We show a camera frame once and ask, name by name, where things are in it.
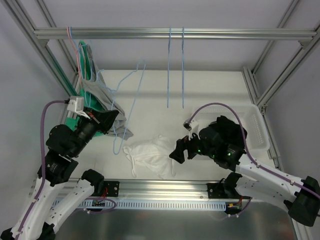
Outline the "white tank top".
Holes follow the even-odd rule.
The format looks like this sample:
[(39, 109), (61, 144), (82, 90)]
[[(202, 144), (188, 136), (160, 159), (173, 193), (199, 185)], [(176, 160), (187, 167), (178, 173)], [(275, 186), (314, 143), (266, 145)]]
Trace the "white tank top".
[(125, 145), (123, 152), (131, 162), (132, 176), (136, 178), (136, 168), (142, 166), (161, 179), (174, 178), (176, 176), (174, 160), (169, 157), (174, 146), (173, 142), (162, 135), (132, 145)]

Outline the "black tank top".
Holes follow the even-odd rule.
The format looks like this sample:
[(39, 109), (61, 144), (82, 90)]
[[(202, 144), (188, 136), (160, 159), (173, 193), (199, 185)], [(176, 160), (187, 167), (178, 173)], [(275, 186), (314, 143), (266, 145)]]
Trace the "black tank top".
[(219, 116), (216, 121), (211, 122), (209, 126), (221, 136), (224, 142), (242, 149), (245, 148), (240, 125), (228, 119), (226, 116)]

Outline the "blue hanger of black top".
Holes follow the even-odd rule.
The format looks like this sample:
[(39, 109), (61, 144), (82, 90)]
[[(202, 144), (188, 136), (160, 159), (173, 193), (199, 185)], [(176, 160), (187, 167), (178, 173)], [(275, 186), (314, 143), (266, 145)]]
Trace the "blue hanger of black top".
[(170, 106), (170, 55), (171, 55), (171, 38), (172, 28), (169, 28), (168, 46), (167, 46), (167, 91), (166, 91), (166, 107)]

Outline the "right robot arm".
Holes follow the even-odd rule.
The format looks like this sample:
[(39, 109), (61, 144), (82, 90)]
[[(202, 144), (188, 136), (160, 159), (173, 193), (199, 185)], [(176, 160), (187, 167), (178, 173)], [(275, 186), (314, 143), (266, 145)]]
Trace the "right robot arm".
[(273, 169), (250, 155), (246, 131), (238, 124), (217, 127), (215, 123), (199, 133), (178, 139), (169, 157), (182, 164), (201, 155), (212, 159), (230, 174), (218, 188), (228, 198), (250, 197), (274, 205), (296, 222), (312, 227), (320, 212), (320, 185)]

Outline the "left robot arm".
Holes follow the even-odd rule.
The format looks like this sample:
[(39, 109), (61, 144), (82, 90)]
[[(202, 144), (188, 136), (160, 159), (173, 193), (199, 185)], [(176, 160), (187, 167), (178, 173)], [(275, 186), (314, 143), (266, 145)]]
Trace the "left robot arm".
[(4, 230), (2, 240), (53, 240), (63, 222), (87, 197), (104, 190), (104, 176), (86, 170), (76, 187), (56, 207), (52, 207), (78, 165), (75, 161), (97, 132), (107, 134), (118, 110), (96, 111), (86, 107), (75, 130), (65, 124), (51, 129), (46, 141), (48, 153), (37, 173), (30, 202), (16, 225)]

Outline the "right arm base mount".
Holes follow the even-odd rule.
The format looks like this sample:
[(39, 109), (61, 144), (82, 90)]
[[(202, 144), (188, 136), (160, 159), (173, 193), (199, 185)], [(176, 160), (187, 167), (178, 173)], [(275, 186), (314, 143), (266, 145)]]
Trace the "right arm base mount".
[(206, 184), (207, 187), (207, 196), (209, 199), (240, 199), (243, 197), (245, 200), (249, 200), (249, 196), (239, 195), (237, 192), (230, 192), (225, 190), (224, 187), (225, 179), (222, 178), (218, 182), (209, 182)]

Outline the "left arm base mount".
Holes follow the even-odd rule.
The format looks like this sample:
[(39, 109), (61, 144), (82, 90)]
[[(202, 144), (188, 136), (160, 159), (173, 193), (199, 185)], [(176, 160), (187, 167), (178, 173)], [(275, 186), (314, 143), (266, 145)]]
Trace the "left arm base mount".
[(102, 187), (90, 195), (90, 198), (116, 198), (119, 196), (120, 182), (116, 180), (105, 180)]

